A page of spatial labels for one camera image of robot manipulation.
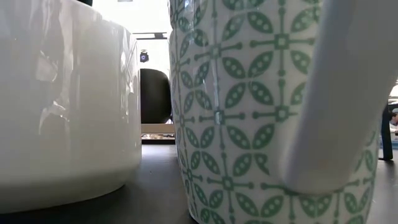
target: wooden shelf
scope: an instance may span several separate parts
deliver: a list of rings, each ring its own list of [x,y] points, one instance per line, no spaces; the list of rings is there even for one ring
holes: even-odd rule
[[[174,134],[174,124],[142,124],[142,134]]]

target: mug handle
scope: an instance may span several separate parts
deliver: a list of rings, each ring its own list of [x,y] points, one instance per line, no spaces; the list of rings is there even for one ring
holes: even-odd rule
[[[397,80],[398,1],[326,0],[300,121],[282,150],[294,192],[342,188]]]

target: mug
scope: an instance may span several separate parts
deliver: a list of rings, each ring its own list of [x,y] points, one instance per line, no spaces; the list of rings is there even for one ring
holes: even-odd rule
[[[378,26],[389,4],[170,0],[176,145],[198,223],[366,223],[397,78],[397,29]]]
[[[120,188],[141,161],[137,41],[76,0],[0,18],[0,213]]]

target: person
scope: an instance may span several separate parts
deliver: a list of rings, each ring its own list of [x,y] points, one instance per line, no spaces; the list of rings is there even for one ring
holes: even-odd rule
[[[390,134],[391,140],[395,140],[397,138],[396,133],[398,133],[398,113],[391,112],[390,113]]]

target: black round object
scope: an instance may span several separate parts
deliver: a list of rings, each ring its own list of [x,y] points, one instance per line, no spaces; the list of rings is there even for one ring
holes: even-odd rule
[[[170,119],[170,94],[170,83],[165,73],[155,69],[141,69],[142,124],[164,124]]]

